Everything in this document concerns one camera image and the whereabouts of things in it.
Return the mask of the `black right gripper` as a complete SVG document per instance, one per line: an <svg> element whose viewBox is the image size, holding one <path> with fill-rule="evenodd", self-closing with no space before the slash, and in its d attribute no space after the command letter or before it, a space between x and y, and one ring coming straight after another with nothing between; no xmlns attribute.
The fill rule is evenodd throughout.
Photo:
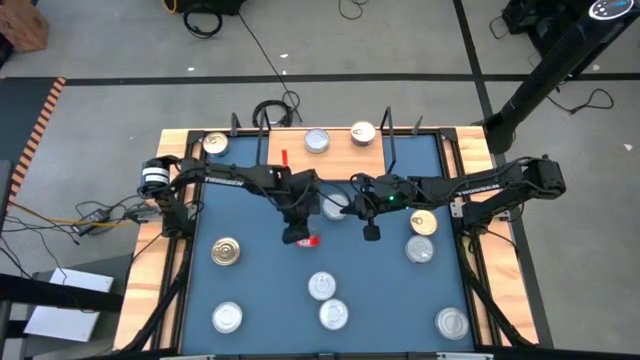
<svg viewBox="0 0 640 360"><path fill-rule="evenodd" d="M355 190L353 200L341 209L346 215L356 215L366 222L363 236L366 241L381 239L380 228L375 224L378 215L414 207L411 184L397 175L372 177L364 173L354 174L350 185Z"/></svg>

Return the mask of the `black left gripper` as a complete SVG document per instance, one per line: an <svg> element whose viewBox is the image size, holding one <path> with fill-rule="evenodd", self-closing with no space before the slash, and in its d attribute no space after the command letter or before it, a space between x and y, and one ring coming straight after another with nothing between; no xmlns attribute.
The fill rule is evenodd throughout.
<svg viewBox="0 0 640 360"><path fill-rule="evenodd" d="M274 200L277 209L289 223L283 230L284 244L293 244L310 237L308 221L310 215L320 213L320 179L313 169L293 173L285 168L278 173Z"/></svg>

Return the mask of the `salmon can gold lid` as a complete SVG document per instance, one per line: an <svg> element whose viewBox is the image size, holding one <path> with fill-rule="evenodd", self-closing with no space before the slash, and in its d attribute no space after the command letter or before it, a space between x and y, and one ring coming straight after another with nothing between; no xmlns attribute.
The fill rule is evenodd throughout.
<svg viewBox="0 0 640 360"><path fill-rule="evenodd" d="M218 239L212 246L211 258L220 266L234 265L240 258L241 249L238 241L232 237Z"/></svg>
<svg viewBox="0 0 640 360"><path fill-rule="evenodd" d="M224 156L229 148L228 137L222 132L210 132L202 140L204 151L214 157Z"/></svg>
<svg viewBox="0 0 640 360"><path fill-rule="evenodd" d="M435 214L429 210L415 210L410 216L410 226L417 235L430 236L438 229Z"/></svg>

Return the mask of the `pull tab gold lid can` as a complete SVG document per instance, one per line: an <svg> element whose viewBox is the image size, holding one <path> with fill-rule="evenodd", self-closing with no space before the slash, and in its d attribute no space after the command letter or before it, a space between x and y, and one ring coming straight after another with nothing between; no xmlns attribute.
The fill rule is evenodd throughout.
<svg viewBox="0 0 640 360"><path fill-rule="evenodd" d="M375 127L366 121L354 123L350 129L351 140L356 146L366 147L372 144L376 136Z"/></svg>

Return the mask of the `blue table mat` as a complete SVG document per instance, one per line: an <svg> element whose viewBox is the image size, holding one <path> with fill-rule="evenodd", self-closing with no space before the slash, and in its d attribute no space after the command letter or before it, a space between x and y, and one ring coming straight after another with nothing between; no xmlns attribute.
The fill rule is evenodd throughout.
<svg viewBox="0 0 640 360"><path fill-rule="evenodd" d="M205 354L399 353L465 351L470 336L452 341L436 329L437 313L466 308L449 212L436 212L433 258L415 264L405 255L411 237L410 212L376 218L381 239L369 242L363 222L354 216L332 221L309 220L321 237L315 248L282 242L281 214L264 198L244 189L205 185L187 295L181 351ZM213 262L211 249L220 238L240 245L231 266ZM330 273L339 299L349 310L338 331L324 328L307 284L316 272ZM223 302L243 312L238 330L222 334L212 314Z"/></svg>

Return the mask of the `black power adapter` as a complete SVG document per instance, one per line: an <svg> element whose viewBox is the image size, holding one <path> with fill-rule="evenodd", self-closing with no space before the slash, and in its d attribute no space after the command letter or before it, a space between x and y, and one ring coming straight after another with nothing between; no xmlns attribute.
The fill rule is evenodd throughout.
<svg viewBox="0 0 640 360"><path fill-rule="evenodd" d="M78 236L84 236L96 229L99 224L106 223L109 219L110 215L106 210L97 209L74 223L71 229Z"/></svg>

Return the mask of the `black floor box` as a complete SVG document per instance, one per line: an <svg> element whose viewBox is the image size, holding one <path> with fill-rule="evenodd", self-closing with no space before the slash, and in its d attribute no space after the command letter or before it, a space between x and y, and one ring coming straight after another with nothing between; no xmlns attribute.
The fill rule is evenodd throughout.
<svg viewBox="0 0 640 360"><path fill-rule="evenodd" d="M159 0L169 13L187 10L220 15L237 15L247 0Z"/></svg>

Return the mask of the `black tower fan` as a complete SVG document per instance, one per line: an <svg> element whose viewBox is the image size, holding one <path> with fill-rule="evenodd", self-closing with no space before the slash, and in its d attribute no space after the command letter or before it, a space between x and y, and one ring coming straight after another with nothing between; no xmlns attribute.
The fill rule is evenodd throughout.
<svg viewBox="0 0 640 360"><path fill-rule="evenodd" d="M542 57L502 109L484 121L489 151L508 151L517 126L637 8L636 0L593 2Z"/></svg>

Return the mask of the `white flat box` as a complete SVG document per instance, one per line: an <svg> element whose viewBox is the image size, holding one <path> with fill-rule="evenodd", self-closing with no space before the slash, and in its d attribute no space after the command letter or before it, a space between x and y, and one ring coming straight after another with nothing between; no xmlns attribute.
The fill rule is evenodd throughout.
<svg viewBox="0 0 640 360"><path fill-rule="evenodd" d="M107 293L113 286L114 278L58 268L49 282ZM88 342L99 316L100 313L96 311L37 306L27 322L25 332L29 335Z"/></svg>

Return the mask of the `black metal beam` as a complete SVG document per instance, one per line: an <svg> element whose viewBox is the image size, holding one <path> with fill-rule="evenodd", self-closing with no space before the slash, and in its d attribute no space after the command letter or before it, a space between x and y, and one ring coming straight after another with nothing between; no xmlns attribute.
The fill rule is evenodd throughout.
<svg viewBox="0 0 640 360"><path fill-rule="evenodd" d="M0 274L0 300L97 312L119 312L124 296Z"/></svg>

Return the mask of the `black equipment case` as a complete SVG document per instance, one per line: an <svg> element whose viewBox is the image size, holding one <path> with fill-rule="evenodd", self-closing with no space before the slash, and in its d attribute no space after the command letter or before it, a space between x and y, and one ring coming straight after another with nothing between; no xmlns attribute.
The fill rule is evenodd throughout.
<svg viewBox="0 0 640 360"><path fill-rule="evenodd" d="M578 21L594 0L509 0L501 17L511 35L526 34L540 55Z"/></svg>

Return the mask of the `black mat orange stripes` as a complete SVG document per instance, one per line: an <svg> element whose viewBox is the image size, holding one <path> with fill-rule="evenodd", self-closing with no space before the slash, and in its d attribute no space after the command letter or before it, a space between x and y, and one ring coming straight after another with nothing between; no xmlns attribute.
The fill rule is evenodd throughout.
<svg viewBox="0 0 640 360"><path fill-rule="evenodd" d="M0 77L0 190L15 201L67 80Z"/></svg>

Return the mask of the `brown cardboard box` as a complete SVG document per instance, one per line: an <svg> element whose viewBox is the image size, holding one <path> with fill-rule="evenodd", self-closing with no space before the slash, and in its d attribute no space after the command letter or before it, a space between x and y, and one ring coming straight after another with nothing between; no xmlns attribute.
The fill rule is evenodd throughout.
<svg viewBox="0 0 640 360"><path fill-rule="evenodd" d="M0 0L0 34L19 52L45 50L49 22L30 0Z"/></svg>

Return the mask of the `wooden shelf black metal frame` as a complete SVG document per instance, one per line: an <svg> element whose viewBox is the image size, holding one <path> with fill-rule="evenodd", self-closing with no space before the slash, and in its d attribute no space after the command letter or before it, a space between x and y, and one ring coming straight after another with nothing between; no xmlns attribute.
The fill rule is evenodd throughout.
<svg viewBox="0 0 640 360"><path fill-rule="evenodd" d="M293 172L313 169L323 180L346 182L356 173L380 176L386 172L382 130L376 129L372 144L356 146L351 140L349 127L275 128L267 125L264 110L258 113L258 126L267 132L267 163L282 165L281 150L288 152L288 168ZM304 136L307 131L320 128L330 136L329 148L320 154L306 150Z"/></svg>

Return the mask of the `black metal table frame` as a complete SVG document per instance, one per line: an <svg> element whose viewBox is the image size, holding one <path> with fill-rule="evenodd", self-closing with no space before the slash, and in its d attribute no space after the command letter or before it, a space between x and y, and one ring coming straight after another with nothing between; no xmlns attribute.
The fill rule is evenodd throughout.
<svg viewBox="0 0 640 360"><path fill-rule="evenodd" d="M445 170L449 174L461 175L463 172L476 172L488 170L494 167L492 157L488 151L484 130L478 126L460 127L421 127L417 136L411 134L413 128L400 126L394 130L396 145L398 136L417 139L420 136L435 135L436 145L442 142L445 161ZM253 136L257 128L242 128L238 130L238 136ZM210 132L223 132L230 134L229 129L163 129L157 149L157 156L164 155L200 155L203 150L200 138ZM546 317L543 310L533 310L534 295L540 295L539 290L527 290L525 280L535 280L531 274L525 275L521 265L525 265L524 260L531 260L525 235L515 230L523 230L520 215L520 207L513 209L511 218L515 218L513 223L509 223L506 215L495 217L490 225L489 231L478 235L479 245L482 248L476 251L475 255L466 252L468 260L476 275L480 275L479 260L482 258L485 265L484 275L486 275L486 288L490 289L493 300L500 307L506 318L512 323L516 330L526 340L542 345L549 343L550 335L544 335L543 330L548 333L548 325L543 324ZM185 240L169 240L159 237L144 250L143 248L151 244L152 239L161 232L161 223L152 221L146 225L141 225L137 243L136 254L139 257L132 263L130 275L127 278L127 285L124 295L124 303L119 317L113 350L121 350L129 344L135 334L143 327L144 322L151 315L152 305L155 306L162 296L162 286L169 285L174 280L179 270L179 261L182 261ZM517 243L518 251L498 235L504 236L507 240ZM174 328L178 325L178 300L172 300L162 321L154 330L151 339L143 346L143 350L151 349L152 340L159 340L159 348L169 348L172 336L177 334ZM490 338L489 313L485 306L481 304L477 295L473 295L473 303L476 310L480 310L480 335L482 345L497 345L498 340L505 346L512 346L502 331L499 336L494 336L496 340Z"/></svg>

